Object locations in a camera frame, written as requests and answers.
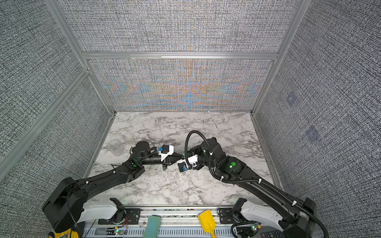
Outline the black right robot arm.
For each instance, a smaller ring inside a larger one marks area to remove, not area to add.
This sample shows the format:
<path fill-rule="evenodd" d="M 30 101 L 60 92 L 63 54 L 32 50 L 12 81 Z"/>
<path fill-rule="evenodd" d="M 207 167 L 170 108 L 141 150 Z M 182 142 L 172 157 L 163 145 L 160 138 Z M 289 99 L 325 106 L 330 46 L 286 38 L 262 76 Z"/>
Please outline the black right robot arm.
<path fill-rule="evenodd" d="M 204 138 L 202 144 L 189 149 L 190 136 L 185 140 L 185 161 L 189 167 L 207 167 L 210 174 L 223 183 L 235 184 L 262 200 L 266 205 L 253 204 L 240 198 L 233 207 L 237 223 L 231 230 L 243 225 L 264 225 L 281 232 L 285 238 L 310 238 L 318 225 L 323 237 L 329 233 L 315 215 L 316 204 L 309 198 L 292 196 L 254 172 L 241 160 L 228 156 L 216 138 Z"/>

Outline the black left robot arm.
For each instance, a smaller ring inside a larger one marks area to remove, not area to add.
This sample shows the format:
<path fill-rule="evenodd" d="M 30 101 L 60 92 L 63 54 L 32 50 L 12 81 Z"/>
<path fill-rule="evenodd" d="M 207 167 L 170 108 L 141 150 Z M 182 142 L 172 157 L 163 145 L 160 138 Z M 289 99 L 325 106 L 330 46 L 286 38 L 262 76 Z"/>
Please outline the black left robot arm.
<path fill-rule="evenodd" d="M 173 146 L 150 147 L 140 141 L 130 149 L 130 157 L 121 165 L 93 177 L 63 179 L 42 206 L 42 211 L 56 233 L 79 223 L 83 205 L 92 197 L 117 185 L 136 180 L 145 172 L 144 165 L 162 165 L 164 169 L 184 159 Z"/>

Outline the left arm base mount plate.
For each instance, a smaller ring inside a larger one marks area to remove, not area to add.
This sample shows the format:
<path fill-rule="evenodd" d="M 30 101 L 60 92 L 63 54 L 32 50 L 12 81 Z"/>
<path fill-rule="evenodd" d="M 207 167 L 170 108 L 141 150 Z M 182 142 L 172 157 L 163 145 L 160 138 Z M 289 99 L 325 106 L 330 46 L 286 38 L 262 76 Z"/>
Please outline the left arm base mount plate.
<path fill-rule="evenodd" d="M 117 225 L 121 226 L 125 223 L 128 225 L 137 225 L 139 223 L 141 209 L 125 208 L 117 211 L 117 213 L 109 220 L 99 219 L 98 225 Z"/>

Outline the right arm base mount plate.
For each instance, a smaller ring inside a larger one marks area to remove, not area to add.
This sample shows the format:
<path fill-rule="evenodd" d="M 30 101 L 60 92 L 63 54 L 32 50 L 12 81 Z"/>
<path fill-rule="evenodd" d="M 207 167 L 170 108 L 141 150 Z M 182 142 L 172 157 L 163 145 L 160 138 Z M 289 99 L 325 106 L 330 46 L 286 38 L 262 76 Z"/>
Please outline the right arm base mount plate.
<path fill-rule="evenodd" d="M 238 208 L 223 208 L 217 209 L 219 221 L 221 224 L 236 224 L 246 221 L 241 214 L 241 209 Z"/>

